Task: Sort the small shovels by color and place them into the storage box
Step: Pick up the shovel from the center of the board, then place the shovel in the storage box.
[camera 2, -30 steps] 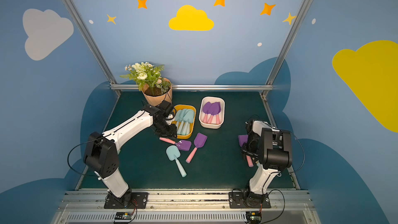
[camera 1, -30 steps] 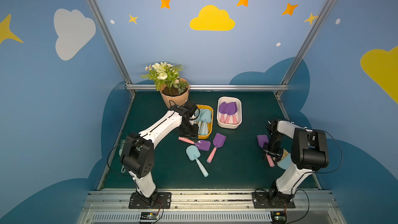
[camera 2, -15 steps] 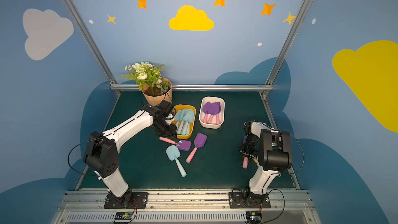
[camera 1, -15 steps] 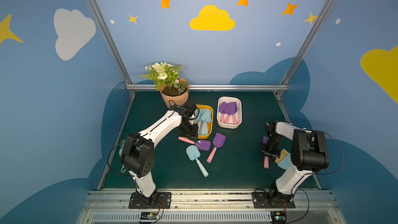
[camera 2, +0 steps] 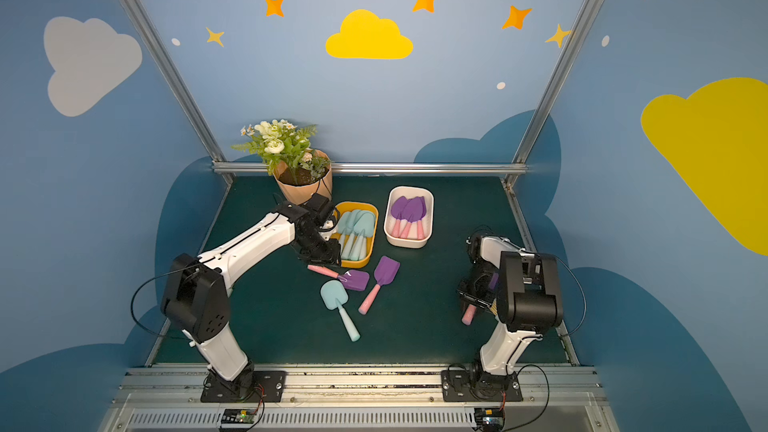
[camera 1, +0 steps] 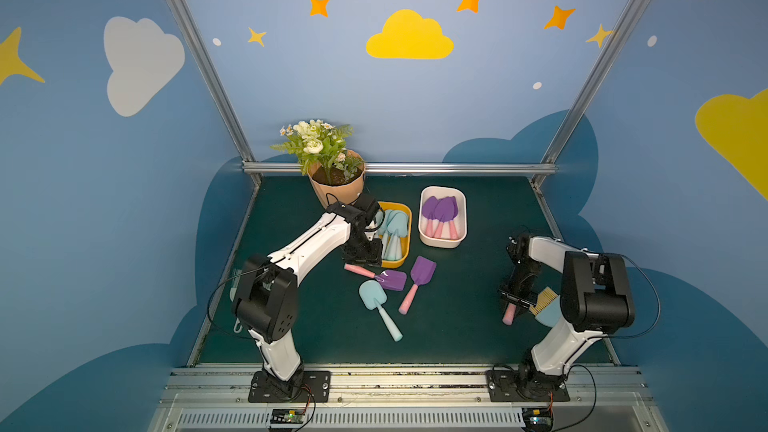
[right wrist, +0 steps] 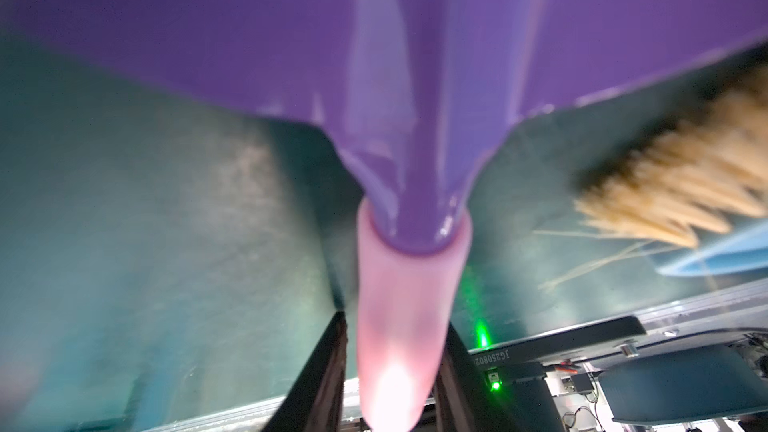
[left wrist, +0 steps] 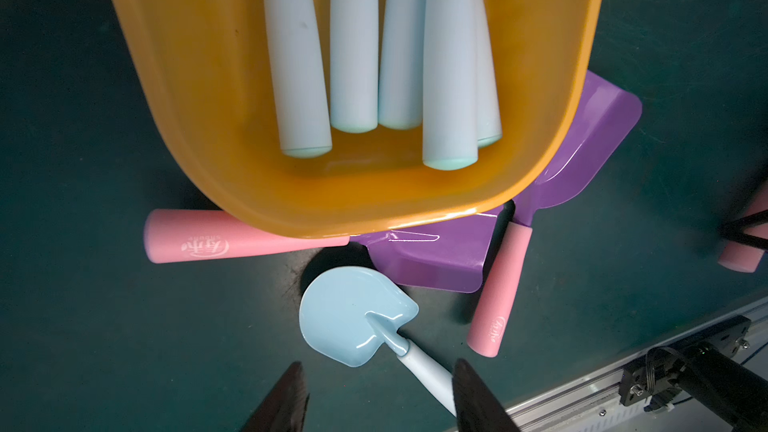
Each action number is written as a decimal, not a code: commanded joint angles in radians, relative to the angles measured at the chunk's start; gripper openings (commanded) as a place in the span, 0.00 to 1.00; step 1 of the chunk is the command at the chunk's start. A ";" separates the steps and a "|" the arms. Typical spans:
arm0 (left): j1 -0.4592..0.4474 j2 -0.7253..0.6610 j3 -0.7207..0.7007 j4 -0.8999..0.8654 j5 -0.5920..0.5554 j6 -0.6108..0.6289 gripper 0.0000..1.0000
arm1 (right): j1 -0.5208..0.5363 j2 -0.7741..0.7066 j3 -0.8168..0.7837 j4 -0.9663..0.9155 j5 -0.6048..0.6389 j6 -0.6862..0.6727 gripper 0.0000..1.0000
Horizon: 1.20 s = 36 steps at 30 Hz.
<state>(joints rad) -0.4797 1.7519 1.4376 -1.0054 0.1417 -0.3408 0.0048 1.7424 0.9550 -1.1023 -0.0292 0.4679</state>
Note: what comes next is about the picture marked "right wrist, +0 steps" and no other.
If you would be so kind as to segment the purple square shovel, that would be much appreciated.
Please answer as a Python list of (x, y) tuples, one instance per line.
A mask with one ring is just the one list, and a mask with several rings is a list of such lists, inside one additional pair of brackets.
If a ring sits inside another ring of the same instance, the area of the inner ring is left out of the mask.
[(328, 136), (365, 194), (362, 414), (406, 431), (437, 375), (469, 193), (510, 130), (757, 44), (767, 0), (1, 0), (1, 22)]

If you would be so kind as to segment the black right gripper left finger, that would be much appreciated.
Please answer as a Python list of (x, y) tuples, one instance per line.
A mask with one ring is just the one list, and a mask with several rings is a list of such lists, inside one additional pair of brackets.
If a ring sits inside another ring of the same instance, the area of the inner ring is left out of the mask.
[(339, 430), (347, 362), (347, 321), (336, 312), (263, 432)]

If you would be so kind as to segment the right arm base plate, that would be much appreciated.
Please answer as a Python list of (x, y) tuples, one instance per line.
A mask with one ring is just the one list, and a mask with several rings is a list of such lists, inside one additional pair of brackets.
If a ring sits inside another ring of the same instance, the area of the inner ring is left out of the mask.
[(474, 353), (472, 358), (479, 369), (488, 370), (513, 363), (540, 361), (549, 356), (645, 334), (646, 329), (637, 317), (625, 316), (480, 351)]

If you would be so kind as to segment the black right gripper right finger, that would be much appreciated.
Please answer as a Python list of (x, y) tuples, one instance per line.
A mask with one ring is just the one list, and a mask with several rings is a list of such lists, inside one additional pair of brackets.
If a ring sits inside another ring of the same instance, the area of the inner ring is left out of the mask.
[(479, 369), (454, 328), (433, 387), (439, 431), (562, 431), (537, 362)]

